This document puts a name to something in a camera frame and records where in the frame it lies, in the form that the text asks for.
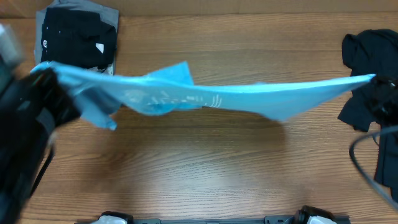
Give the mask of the light blue printed t-shirt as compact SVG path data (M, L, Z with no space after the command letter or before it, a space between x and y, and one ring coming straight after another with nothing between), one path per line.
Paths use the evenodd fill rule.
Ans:
M201 86L194 84L187 62L141 77L104 75L58 62L42 62L31 73L45 69L54 71L84 120L110 130L117 127L110 116L121 105L147 116L209 107L284 121L374 78L369 74L317 82Z

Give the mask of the crumpled black shirt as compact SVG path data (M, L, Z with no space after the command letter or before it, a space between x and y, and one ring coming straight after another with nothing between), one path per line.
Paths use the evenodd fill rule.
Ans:
M374 78L352 91L338 119L362 132L368 132L373 122L382 130L396 126L397 32L378 29L345 35L342 61L352 77L373 74Z

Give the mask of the folded black garment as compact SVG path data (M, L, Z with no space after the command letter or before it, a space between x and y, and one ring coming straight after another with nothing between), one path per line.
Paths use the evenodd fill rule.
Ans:
M81 68L106 68L114 62L115 27L96 12L50 7L42 24L41 61Z

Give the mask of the folded grey garment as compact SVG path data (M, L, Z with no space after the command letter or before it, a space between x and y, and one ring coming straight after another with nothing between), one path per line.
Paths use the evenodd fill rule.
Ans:
M78 10L78 11L89 11L96 12L100 15L101 21L112 25L116 29L116 33L118 34L118 24L119 24L119 11L117 9L113 9L110 7L106 7L91 1L73 1L73 0L57 0L51 3L48 7L41 11L36 12L36 41L35 41L35 50L34 50L34 59L35 64L42 63L41 55L42 55L42 46L41 46L41 36L42 36L42 24L44 22L46 10L50 7L59 7L65 8L69 10ZM114 74L114 66L115 62L108 65L108 67L102 68L86 68L88 70L92 70L94 72L106 73L108 75Z

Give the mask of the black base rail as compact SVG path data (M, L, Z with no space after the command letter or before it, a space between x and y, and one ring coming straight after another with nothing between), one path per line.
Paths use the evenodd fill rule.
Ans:
M351 224L349 216L304 205L295 215L268 215L264 218L161 220L138 219L119 212L103 212L97 220L80 220L77 224Z

